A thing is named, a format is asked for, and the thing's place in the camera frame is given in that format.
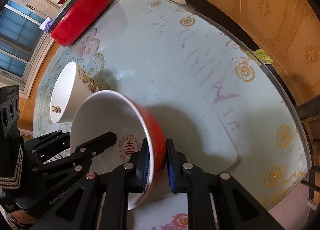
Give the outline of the red bowl white inside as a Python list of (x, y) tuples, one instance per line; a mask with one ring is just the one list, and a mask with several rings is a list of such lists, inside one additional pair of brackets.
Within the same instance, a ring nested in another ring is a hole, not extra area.
[(130, 194), (128, 209), (140, 205), (157, 184), (165, 164), (165, 139), (163, 132), (148, 112), (121, 93), (103, 90), (89, 96), (77, 111), (71, 127), (70, 151), (106, 132), (116, 134), (114, 145), (93, 157), (90, 167), (97, 174), (111, 172), (129, 161), (147, 140), (150, 151), (146, 190)]

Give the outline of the white bowl gold pattern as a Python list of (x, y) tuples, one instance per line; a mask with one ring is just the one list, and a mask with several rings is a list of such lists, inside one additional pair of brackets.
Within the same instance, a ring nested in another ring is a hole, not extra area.
[(76, 62), (69, 62), (59, 74), (50, 100), (54, 123), (73, 121), (82, 103), (99, 91), (98, 84)]

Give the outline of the dining table with tablecloth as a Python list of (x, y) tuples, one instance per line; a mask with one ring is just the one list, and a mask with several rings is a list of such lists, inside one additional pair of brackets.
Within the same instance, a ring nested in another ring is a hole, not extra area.
[(229, 32), (169, 0), (112, 0), (75, 43), (60, 47), (36, 94), (33, 135), (62, 130), (50, 99), (76, 62), (101, 87), (146, 108), (187, 161), (229, 173), (268, 212), (311, 166), (295, 109), (273, 74)]

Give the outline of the purple tissue pack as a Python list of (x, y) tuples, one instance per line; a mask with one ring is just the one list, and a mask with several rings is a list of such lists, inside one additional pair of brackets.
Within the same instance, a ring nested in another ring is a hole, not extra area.
[(51, 18), (46, 18), (41, 24), (40, 24), (40, 26), (39, 26), (39, 28), (42, 30), (42, 31), (44, 31), (44, 32), (46, 32), (46, 33), (49, 33), (49, 29), (50, 29), (50, 27), (51, 27), (51, 25), (52, 25), (52, 22), (53, 22), (53, 19), (51, 19)]

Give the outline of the red electric cooking pot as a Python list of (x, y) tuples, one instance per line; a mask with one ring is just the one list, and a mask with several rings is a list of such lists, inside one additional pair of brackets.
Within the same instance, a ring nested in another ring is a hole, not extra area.
[(74, 43), (102, 14), (111, 0), (67, 0), (48, 30), (51, 38), (66, 47)]

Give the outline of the window with grey frame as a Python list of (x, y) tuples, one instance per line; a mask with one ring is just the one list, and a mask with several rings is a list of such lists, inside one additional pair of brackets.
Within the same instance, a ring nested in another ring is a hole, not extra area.
[(8, 0), (1, 12), (1, 76), (4, 84), (24, 88), (44, 32), (47, 15), (21, 1)]

